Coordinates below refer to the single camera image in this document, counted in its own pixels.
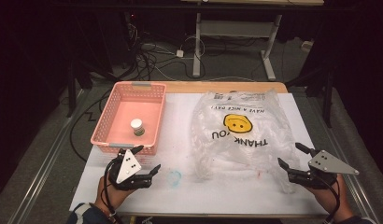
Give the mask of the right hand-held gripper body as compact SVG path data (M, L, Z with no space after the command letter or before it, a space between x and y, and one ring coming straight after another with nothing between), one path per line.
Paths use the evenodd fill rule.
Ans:
M311 155L311 160L307 163L309 170L300 171L287 166L288 179L291 183L312 189L328 189L333 185L338 174L358 175L360 173L325 150L304 148L303 152Z

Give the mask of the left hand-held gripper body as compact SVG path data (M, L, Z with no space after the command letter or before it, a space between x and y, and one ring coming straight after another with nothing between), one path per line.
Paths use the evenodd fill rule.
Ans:
M152 175L138 175L142 166L131 149L120 149L109 168L109 182L119 190L146 189L151 186Z

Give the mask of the pink perforated plastic basket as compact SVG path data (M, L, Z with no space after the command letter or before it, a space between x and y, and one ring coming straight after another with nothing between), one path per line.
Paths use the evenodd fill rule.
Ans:
M117 82L98 120L91 137L93 145L105 153L116 153L120 148L143 145L139 155L154 156L160 135L166 85L151 82ZM130 125L141 119L145 133L136 136Z

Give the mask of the clear smiley plastic bag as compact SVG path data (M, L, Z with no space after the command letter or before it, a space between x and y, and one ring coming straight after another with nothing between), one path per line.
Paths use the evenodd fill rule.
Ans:
M295 192L279 160L298 168L290 122L274 90L206 92L193 109L195 174L210 179L229 169L268 173L285 193Z

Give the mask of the person's right hand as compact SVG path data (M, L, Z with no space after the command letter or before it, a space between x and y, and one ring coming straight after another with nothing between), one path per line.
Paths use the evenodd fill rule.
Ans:
M339 195L339 207L333 215L333 222L339 223L353 216L353 212L350 208L347 199L347 186L344 178L341 175L337 176L337 182L333 184L333 189ZM333 193L329 189L311 189L307 188L311 192L318 203L328 212L331 213L336 208L336 199Z

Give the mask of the person's left hand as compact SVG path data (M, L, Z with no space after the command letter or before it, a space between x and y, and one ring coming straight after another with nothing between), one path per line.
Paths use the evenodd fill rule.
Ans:
M118 209L128 196L134 193L135 190L118 190L112 185L109 185L105 176L101 176L98 184L96 200L93 203L107 214L112 214Z

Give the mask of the white table mat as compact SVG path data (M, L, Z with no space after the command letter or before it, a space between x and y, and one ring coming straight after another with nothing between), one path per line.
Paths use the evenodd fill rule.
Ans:
M130 195L118 209L137 216L200 217L322 217L325 210L297 185L286 194L266 172L215 173L207 181L194 175L191 146L192 110L199 93L166 95L157 153L141 161L143 171L161 169L148 189Z

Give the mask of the black stand leg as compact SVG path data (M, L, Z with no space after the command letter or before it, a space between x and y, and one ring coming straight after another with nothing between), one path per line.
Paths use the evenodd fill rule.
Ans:
M323 101L323 108L322 108L322 117L328 128L332 127L332 124L331 124L332 90L333 90L333 74L329 72L326 75L324 101Z
M67 68L67 89L68 89L68 112L67 116L70 118L77 105L77 96L76 96L76 84L75 76L73 74L73 65L74 62L71 61Z

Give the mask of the metal floor rail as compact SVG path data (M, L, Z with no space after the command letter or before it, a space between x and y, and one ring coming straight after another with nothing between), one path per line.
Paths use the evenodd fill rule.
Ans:
M329 128L325 122L310 134L315 147L327 149L360 172L358 175L344 175L348 187L347 198L351 208L359 215L369 217L380 224L375 193L368 186L371 178L376 177L376 165L358 134L353 128L345 132L338 131L334 124Z
M50 147L50 150L43 160L38 172L36 173L29 189L26 191L20 205L10 217L7 224L24 224L28 218L35 201L43 189L47 178L50 175L52 167L56 162L65 141L65 138L70 134L71 126L76 122L76 115L81 110L82 105L86 102L90 90L80 90L78 92L76 102L78 105L75 107L74 112L69 115L64 122L63 127L57 134L55 141Z

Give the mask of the white metal desk frame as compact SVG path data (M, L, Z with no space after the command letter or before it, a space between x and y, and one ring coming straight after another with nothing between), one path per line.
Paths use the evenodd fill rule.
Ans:
M203 20L200 13L196 14L195 23L195 47L193 55L192 75L201 76L201 57L205 52L205 44L201 39L205 36L231 36L231 37L267 37L267 48L261 51L262 64L269 81L275 81L276 75L270 62L270 54L277 37L277 31L282 16L276 15L276 18L270 22L262 21L218 21Z

